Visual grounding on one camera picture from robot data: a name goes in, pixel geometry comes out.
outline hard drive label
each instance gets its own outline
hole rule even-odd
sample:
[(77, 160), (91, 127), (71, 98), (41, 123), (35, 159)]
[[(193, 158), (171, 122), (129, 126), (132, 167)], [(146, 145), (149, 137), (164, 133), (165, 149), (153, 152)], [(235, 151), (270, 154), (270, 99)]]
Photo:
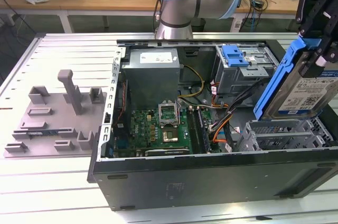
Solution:
[(301, 114), (313, 109), (327, 93), (327, 87), (336, 81), (334, 78), (300, 79), (278, 111)]

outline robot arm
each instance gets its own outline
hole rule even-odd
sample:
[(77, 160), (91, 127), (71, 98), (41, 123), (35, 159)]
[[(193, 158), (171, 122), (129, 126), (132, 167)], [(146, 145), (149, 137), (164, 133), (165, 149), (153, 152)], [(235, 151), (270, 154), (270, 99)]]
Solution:
[(191, 19), (228, 18), (239, 0), (163, 0), (156, 39), (191, 39)]

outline white sticker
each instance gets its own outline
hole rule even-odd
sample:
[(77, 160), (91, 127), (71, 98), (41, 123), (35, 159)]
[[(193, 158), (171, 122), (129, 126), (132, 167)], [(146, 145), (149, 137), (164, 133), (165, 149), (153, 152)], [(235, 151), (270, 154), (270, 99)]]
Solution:
[(248, 61), (256, 61), (255, 57), (245, 57), (245, 59)]
[(228, 151), (228, 153), (232, 152), (232, 148), (231, 148), (231, 146), (229, 146), (228, 143), (226, 143), (226, 150)]
[(326, 94), (326, 87), (338, 79), (317, 78), (300, 79), (279, 110), (289, 110), (289, 114), (296, 114), (298, 110), (309, 110)]
[(212, 86), (212, 87), (211, 87), (211, 93), (212, 93), (213, 95), (217, 95), (217, 87), (216, 87), (216, 86)]
[(173, 58), (170, 52), (143, 52), (139, 62), (144, 63), (172, 63)]
[(41, 132), (31, 132), (31, 133), (27, 133), (28, 135), (42, 135), (42, 133)]

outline yellow cable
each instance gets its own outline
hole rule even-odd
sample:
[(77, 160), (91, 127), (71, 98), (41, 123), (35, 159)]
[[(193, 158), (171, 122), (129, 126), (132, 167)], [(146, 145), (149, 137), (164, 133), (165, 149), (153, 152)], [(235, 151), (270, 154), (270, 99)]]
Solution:
[(202, 77), (200, 76), (200, 74), (195, 70), (193, 69), (191, 66), (187, 66), (187, 65), (183, 65), (184, 67), (188, 67), (189, 69), (191, 69), (194, 73), (196, 73), (196, 75), (200, 78), (201, 80), (201, 88), (199, 91), (197, 91), (196, 93), (193, 93), (193, 94), (189, 94), (189, 95), (179, 95), (178, 97), (194, 97), (194, 96), (197, 96), (198, 94), (200, 94), (202, 91), (203, 91), (203, 88), (204, 88), (204, 80), (202, 79)]

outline desk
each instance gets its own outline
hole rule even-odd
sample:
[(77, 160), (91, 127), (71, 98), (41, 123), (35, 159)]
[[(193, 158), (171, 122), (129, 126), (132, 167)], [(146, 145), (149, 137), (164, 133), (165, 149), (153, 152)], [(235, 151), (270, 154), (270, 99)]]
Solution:
[[(25, 0), (7, 0), (19, 14), (58, 15), (65, 33), (73, 33), (69, 15), (102, 15), (102, 16), (152, 16), (156, 0), (49, 0), (47, 3), (32, 5)], [(262, 18), (294, 18), (298, 1), (268, 0), (269, 7)], [(249, 11), (249, 0), (242, 0), (236, 10), (231, 27), (232, 32), (238, 32), (242, 20)], [(0, 0), (0, 14), (10, 15), (13, 11)], [(13, 25), (10, 17), (7, 22)], [(104, 26), (108, 26), (104, 17)]]
[[(296, 37), (295, 33), (194, 34), (196, 39), (278, 40), (285, 49)], [(0, 223), (251, 223), (256, 222), (256, 216), (273, 218), (263, 224), (337, 221), (338, 176), (303, 199), (112, 212), (97, 184), (86, 181), (90, 157), (3, 159), (3, 146), (11, 140), (12, 130), (30, 102), (27, 93), (32, 85), (46, 85), (48, 92), (64, 92), (62, 84), (53, 79), (59, 69), (70, 68), (80, 91), (88, 91), (88, 86), (101, 86), (105, 91), (111, 61), (95, 51), (116, 45), (117, 39), (153, 38), (153, 33), (95, 33), (49, 34), (33, 40), (0, 87)], [(50, 59), (34, 55), (51, 46), (60, 48), (54, 55), (57, 63), (53, 70)], [(83, 52), (76, 52), (70, 59), (65, 52), (75, 49)], [(93, 52), (91, 58), (85, 53), (88, 49)]]

